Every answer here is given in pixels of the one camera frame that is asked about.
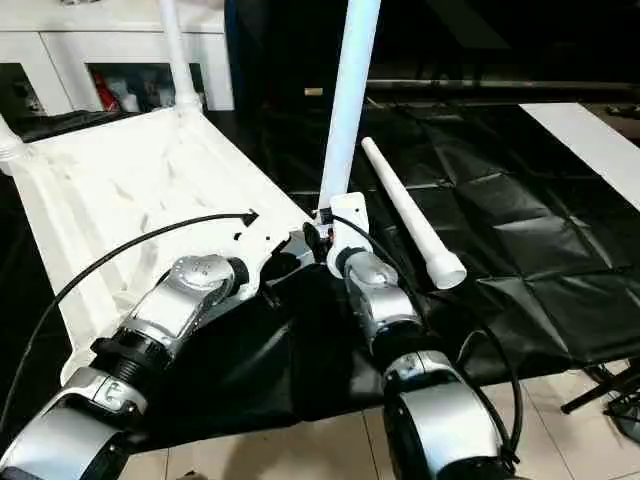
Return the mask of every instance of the white plastic pipe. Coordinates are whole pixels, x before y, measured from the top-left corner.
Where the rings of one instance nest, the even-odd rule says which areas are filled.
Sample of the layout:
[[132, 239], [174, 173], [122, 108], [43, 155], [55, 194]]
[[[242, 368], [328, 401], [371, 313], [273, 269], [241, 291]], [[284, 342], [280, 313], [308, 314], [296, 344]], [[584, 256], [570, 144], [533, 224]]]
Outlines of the white plastic pipe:
[[5, 175], [11, 175], [9, 162], [21, 158], [26, 151], [22, 139], [18, 137], [0, 115], [0, 170]]
[[193, 88], [191, 70], [184, 56], [184, 44], [180, 32], [178, 9], [175, 0], [158, 0], [164, 35], [169, 48], [169, 62], [173, 85], [176, 89], [176, 107], [178, 109], [197, 108], [202, 110], [200, 97]]
[[349, 0], [318, 208], [347, 193], [380, 0]]
[[393, 205], [402, 217], [413, 241], [427, 262], [427, 273], [440, 290], [453, 288], [467, 276], [467, 269], [455, 253], [447, 250], [442, 240], [423, 215], [416, 202], [384, 158], [374, 141], [367, 137], [362, 140], [367, 157], [371, 161]]

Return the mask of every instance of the black cable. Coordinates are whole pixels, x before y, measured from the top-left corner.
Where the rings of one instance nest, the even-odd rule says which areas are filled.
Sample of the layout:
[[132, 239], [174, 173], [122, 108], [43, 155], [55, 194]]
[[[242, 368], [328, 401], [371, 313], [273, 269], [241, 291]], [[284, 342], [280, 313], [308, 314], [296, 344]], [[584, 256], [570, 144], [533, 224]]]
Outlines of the black cable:
[[[373, 248], [375, 250], [377, 250], [384, 257], [384, 261], [386, 261], [389, 265], [391, 265], [396, 270], [396, 272], [398, 272], [398, 276], [402, 279], [402, 282], [405, 284], [405, 286], [407, 288], [407, 291], [409, 292], [409, 295], [411, 297], [413, 297], [411, 300], [412, 300], [412, 303], [414, 304], [414, 307], [416, 307], [416, 311], [418, 312], [420, 317], [423, 319], [425, 328], [427, 328], [428, 327], [428, 323], [426, 322], [426, 315], [424, 314], [424, 311], [423, 311], [423, 309], [421, 308], [421, 305], [420, 305], [418, 292], [413, 287], [411, 282], [409, 282], [409, 280], [406, 277], [406, 275], [403, 274], [403, 271], [400, 268], [400, 265], [398, 264], [398, 262], [380, 244], [380, 242], [378, 242], [368, 232], [366, 232], [365, 230], [360, 228], [355, 223], [351, 222], [350, 220], [347, 220], [346, 218], [340, 217], [338, 215], [332, 215], [331, 218], [334, 221], [338, 221], [340, 223], [343, 223], [343, 224], [347, 225], [348, 227], [352, 228], [354, 231], [358, 232], [358, 234], [362, 235], [365, 239], [367, 239], [369, 241], [369, 243], [371, 243]], [[469, 378], [468, 378], [466, 372], [464, 372], [464, 370], [461, 370], [459, 373], [461, 373], [463, 379], [474, 390], [476, 395], [478, 395], [478, 397], [480, 398], [480, 400], [484, 404], [485, 408], [487, 409], [487, 411], [491, 415], [494, 423], [496, 424], [496, 428], [498, 429], [498, 432], [500, 433], [500, 437], [502, 439], [503, 448], [506, 450], [505, 453], [508, 455], [508, 457], [510, 457], [510, 458], [507, 458], [507, 461], [509, 463], [511, 463], [513, 461], [517, 461], [517, 457], [515, 457], [515, 452], [516, 452], [516, 449], [517, 449], [518, 444], [520, 442], [520, 436], [521, 436], [521, 433], [522, 433], [522, 423], [523, 423], [523, 418], [524, 418], [524, 415], [523, 415], [523, 413], [524, 413], [524, 405], [523, 405], [523, 401], [522, 401], [522, 389], [521, 389], [521, 386], [520, 386], [520, 382], [518, 380], [517, 373], [516, 373], [515, 369], [513, 368], [513, 365], [509, 361], [504, 349], [502, 348], [502, 344], [500, 343], [500, 340], [498, 340], [498, 337], [495, 336], [495, 334], [489, 329], [489, 327], [483, 321], [481, 321], [478, 318], [478, 316], [475, 315], [475, 313], [469, 307], [467, 307], [466, 305], [458, 305], [457, 303], [455, 303], [455, 302], [453, 302], [453, 301], [451, 301], [449, 299], [444, 299], [444, 298], [442, 298], [442, 297], [440, 297], [438, 295], [435, 295], [433, 293], [426, 293], [426, 296], [429, 297], [429, 298], [434, 298], [436, 300], [439, 300], [440, 302], [443, 302], [443, 303], [448, 303], [448, 304], [456, 306], [456, 307], [462, 306], [465, 310], [470, 312], [472, 314], [472, 317], [479, 324], [480, 328], [482, 328], [482, 330], [487, 335], [489, 340], [493, 343], [496, 351], [498, 352], [498, 355], [500, 356], [500, 359], [502, 360], [502, 362], [504, 363], [505, 367], [507, 368], [507, 370], [509, 372], [509, 377], [510, 377], [510, 380], [511, 380], [511, 387], [513, 389], [513, 398], [514, 398], [514, 419], [513, 419], [513, 428], [512, 428], [511, 436], [509, 436], [509, 434], [507, 433], [507, 430], [506, 430], [506, 427], [504, 425], [504, 422], [502, 421], [502, 418], [500, 417], [500, 415], [496, 411], [495, 406], [493, 405], [493, 403], [491, 403], [491, 400], [489, 400], [489, 398], [482, 391], [482, 389], [476, 387], [472, 382], [469, 381]]]
[[40, 330], [42, 329], [42, 326], [44, 325], [44, 322], [47, 320], [47, 318], [49, 317], [51, 312], [58, 306], [58, 304], [82, 280], [87, 278], [91, 273], [93, 273], [95, 270], [100, 268], [105, 263], [107, 263], [110, 260], [112, 260], [114, 257], [120, 255], [122, 252], [124, 252], [126, 250], [129, 250], [130, 248], [135, 247], [136, 245], [138, 245], [138, 244], [140, 244], [142, 242], [150, 240], [150, 239], [152, 239], [154, 237], [157, 237], [159, 235], [162, 235], [164, 233], [171, 232], [171, 231], [177, 230], [179, 228], [188, 227], [189, 225], [193, 225], [193, 224], [196, 224], [196, 223], [208, 222], [208, 221], [212, 221], [212, 220], [225, 220], [225, 219], [232, 219], [232, 218], [238, 218], [238, 219], [242, 220], [245, 225], [249, 226], [257, 217], [258, 217], [258, 214], [254, 213], [254, 212], [252, 212], [252, 213], [222, 213], [222, 214], [205, 215], [205, 216], [202, 216], [202, 217], [190, 218], [190, 219], [187, 219], [187, 220], [183, 220], [181, 222], [177, 222], [177, 223], [174, 223], [174, 224], [171, 224], [171, 225], [167, 225], [165, 227], [161, 227], [161, 228], [158, 228], [158, 229], [153, 230], [151, 232], [148, 232], [148, 233], [145, 233], [143, 235], [140, 235], [139, 237], [134, 238], [133, 240], [129, 240], [126, 243], [123, 243], [119, 247], [114, 248], [113, 250], [108, 252], [106, 255], [104, 255], [103, 257], [99, 258], [95, 262], [93, 262], [91, 265], [89, 265], [87, 268], [85, 268], [82, 272], [80, 272], [78, 275], [76, 275], [69, 283], [67, 283], [62, 288], [62, 290], [60, 290], [60, 292], [58, 292], [58, 294], [55, 296], [55, 298], [52, 300], [52, 302], [49, 304], [49, 306], [47, 306], [47, 308], [44, 310], [44, 312], [42, 313], [42, 315], [38, 319], [38, 322], [36, 323], [35, 328], [31, 332], [31, 336], [29, 337], [29, 341], [27, 342], [27, 346], [25, 347], [24, 352], [22, 353], [22, 358], [20, 359], [20, 363], [18, 364], [18, 368], [16, 369], [16, 373], [13, 376], [13, 380], [11, 382], [11, 386], [9, 387], [9, 393], [7, 394], [7, 397], [5, 399], [4, 407], [2, 408], [2, 416], [0, 416], [0, 433], [4, 432], [4, 429], [5, 429], [5, 426], [6, 426], [6, 422], [7, 422], [7, 417], [8, 417], [8, 414], [9, 414], [9, 408], [11, 407], [11, 403], [13, 403], [13, 399], [14, 399], [14, 397], [16, 395], [16, 388], [18, 386], [18, 382], [20, 381], [20, 377], [22, 376], [22, 372], [23, 372], [24, 367], [25, 367], [25, 365], [27, 363], [27, 359], [29, 357], [29, 354], [31, 353], [31, 349], [33, 348], [33, 344], [34, 344], [38, 334], [40, 333]]
[[457, 365], [464, 365], [467, 363], [467, 356], [469, 355], [469, 351], [472, 350], [472, 348], [470, 348], [471, 341], [473, 340], [474, 336], [477, 335], [478, 333], [481, 333], [486, 336], [486, 333], [484, 333], [484, 330], [472, 330], [471, 333], [467, 335], [467, 338], [465, 338], [464, 341], [462, 342], [462, 345], [460, 346], [460, 350], [458, 350], [458, 357], [456, 358]]

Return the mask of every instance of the white floor tile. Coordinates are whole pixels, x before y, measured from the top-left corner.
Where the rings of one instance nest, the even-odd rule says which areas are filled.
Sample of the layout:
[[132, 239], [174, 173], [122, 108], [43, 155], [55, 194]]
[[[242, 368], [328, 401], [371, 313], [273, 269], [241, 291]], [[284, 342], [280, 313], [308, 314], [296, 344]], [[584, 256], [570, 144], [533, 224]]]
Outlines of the white floor tile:
[[167, 480], [376, 480], [362, 416], [302, 423], [172, 448]]
[[365, 410], [364, 418], [367, 422], [367, 431], [371, 439], [371, 450], [378, 470], [380, 480], [395, 480], [391, 457], [389, 456], [389, 444], [387, 434], [384, 431], [384, 421], [382, 419], [382, 408], [372, 408]]
[[120, 480], [165, 480], [169, 450], [154, 450], [129, 457]]
[[624, 477], [618, 477], [615, 480], [640, 480], [640, 472], [625, 475]]
[[[511, 431], [513, 421], [513, 397], [510, 385], [495, 385], [485, 389], [502, 415], [507, 429]], [[540, 416], [525, 394], [524, 428], [518, 448], [521, 463], [518, 475], [534, 480], [571, 480], [560, 453], [547, 433]], [[389, 458], [387, 437], [384, 431], [381, 409], [365, 411], [365, 418], [376, 466], [381, 480], [393, 480], [393, 470]]]
[[582, 372], [525, 381], [529, 395], [575, 480], [605, 480], [640, 471], [640, 445], [623, 437], [602, 415], [606, 397], [571, 415], [560, 405], [594, 383]]
[[[511, 385], [504, 383], [485, 387], [483, 390], [496, 406], [507, 431], [511, 433], [514, 413]], [[522, 393], [524, 424], [517, 451], [521, 461], [517, 467], [518, 475], [532, 480], [571, 480], [571, 474], [526, 390], [523, 389]]]
[[629, 362], [627, 360], [616, 360], [615, 362], [609, 362], [606, 365], [607, 369], [614, 375], [617, 375], [623, 370], [629, 368]]

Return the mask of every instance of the red object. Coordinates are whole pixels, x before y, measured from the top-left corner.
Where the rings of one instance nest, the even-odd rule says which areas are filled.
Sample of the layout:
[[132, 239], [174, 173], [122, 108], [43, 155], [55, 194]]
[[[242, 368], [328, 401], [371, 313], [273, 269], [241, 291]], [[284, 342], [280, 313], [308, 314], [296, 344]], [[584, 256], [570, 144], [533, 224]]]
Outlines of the red object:
[[117, 112], [120, 110], [120, 105], [118, 105], [118, 101], [113, 93], [107, 88], [104, 77], [97, 72], [93, 72], [93, 82], [96, 84], [96, 90], [98, 91], [100, 102], [105, 111]]

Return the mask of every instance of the white cabinet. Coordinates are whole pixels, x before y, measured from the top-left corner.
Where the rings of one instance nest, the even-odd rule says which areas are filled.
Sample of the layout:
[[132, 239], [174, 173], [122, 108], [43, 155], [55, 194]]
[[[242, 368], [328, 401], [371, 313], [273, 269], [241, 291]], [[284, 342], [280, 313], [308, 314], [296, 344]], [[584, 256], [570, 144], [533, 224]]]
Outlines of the white cabinet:
[[0, 32], [0, 64], [12, 63], [22, 66], [47, 115], [72, 110], [67, 93], [37, 32]]
[[[102, 109], [89, 64], [169, 62], [160, 32], [45, 32], [42, 39], [74, 110]], [[224, 35], [187, 33], [183, 39], [187, 61], [200, 65], [209, 110], [233, 110]]]
[[[209, 110], [233, 110], [223, 0], [176, 0]], [[20, 63], [47, 114], [102, 110], [91, 64], [167, 64], [156, 0], [0, 0], [0, 64]]]

